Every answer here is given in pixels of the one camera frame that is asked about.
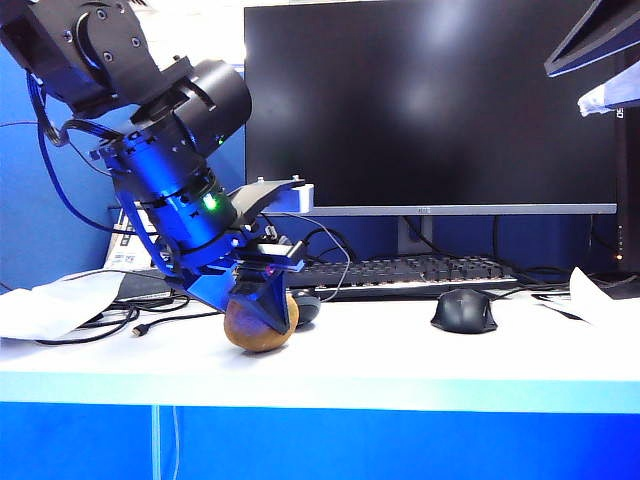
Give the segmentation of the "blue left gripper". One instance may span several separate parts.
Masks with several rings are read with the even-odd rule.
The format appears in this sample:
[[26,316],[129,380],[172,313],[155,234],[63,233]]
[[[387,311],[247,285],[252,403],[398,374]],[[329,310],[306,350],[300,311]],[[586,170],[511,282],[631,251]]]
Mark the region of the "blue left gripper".
[[214,233],[202,238],[160,236],[152,243],[160,255],[155,261],[176,289],[227,313],[254,315],[279,334],[290,328],[284,275],[241,272],[240,254],[253,236]]

